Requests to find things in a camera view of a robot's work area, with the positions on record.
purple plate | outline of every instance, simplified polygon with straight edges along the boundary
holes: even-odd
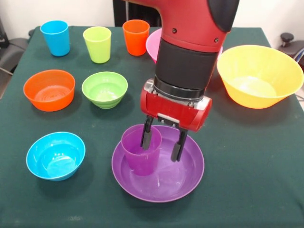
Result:
[[[132,196],[154,203],[178,200],[192,192],[204,173],[204,157],[196,142],[187,136],[180,162],[171,161],[171,152],[179,130],[155,126],[162,135],[159,162],[149,176],[135,175],[124,156],[121,142],[112,156],[112,171],[119,185]]]

orange cup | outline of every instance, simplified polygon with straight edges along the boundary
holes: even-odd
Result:
[[[46,70],[30,77],[23,86],[27,99],[39,110],[54,112],[74,98],[75,79],[63,70]]]
[[[146,53],[146,41],[150,25],[144,20],[129,20],[123,24],[123,33],[130,55],[141,56]]]

dark green table cover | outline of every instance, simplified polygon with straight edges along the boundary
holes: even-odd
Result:
[[[111,28],[110,61],[94,64],[85,29],[70,27],[65,57],[51,56],[36,29],[0,102],[0,227],[304,227],[304,115],[296,97],[247,109],[228,97],[216,72],[207,92],[212,111],[202,130],[190,133],[205,157],[199,186],[165,204],[122,190],[112,174],[112,153],[126,128],[144,122],[139,97],[155,64],[148,54],[127,53],[121,28]],[[269,45],[260,28],[234,28],[224,49],[241,44]],[[23,95],[25,81],[47,69],[76,79],[72,104],[53,113],[35,109]],[[99,71],[118,72],[129,82],[114,109],[99,109],[82,95],[84,79]],[[86,145],[78,172],[62,182],[36,178],[25,162],[32,143],[56,131],[75,133]]]

purple cup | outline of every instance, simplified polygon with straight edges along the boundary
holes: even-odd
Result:
[[[152,174],[158,163],[162,143],[161,133],[151,126],[152,137],[147,150],[141,148],[143,124],[128,128],[122,135],[122,147],[130,169],[139,176]]]

knob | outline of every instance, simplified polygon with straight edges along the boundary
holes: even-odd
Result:
[[[281,34],[281,39],[284,43],[289,43],[290,41],[292,41],[294,39],[293,34],[289,33],[289,32],[285,32]]]

